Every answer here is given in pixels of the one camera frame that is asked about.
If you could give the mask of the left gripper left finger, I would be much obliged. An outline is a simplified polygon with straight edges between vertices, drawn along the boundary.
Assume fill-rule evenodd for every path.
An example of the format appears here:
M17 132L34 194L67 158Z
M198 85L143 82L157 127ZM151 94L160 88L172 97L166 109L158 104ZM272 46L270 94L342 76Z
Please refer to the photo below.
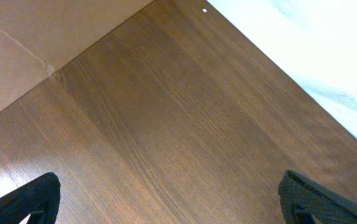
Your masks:
M0 223L55 224L60 205L59 178L48 172L0 198Z

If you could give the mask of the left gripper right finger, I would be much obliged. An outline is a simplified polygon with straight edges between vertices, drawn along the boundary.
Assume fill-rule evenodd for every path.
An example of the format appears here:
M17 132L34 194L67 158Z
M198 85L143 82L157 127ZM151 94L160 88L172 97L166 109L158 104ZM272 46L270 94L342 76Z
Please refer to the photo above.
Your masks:
M286 223L357 223L357 203L294 170L283 174L278 195Z

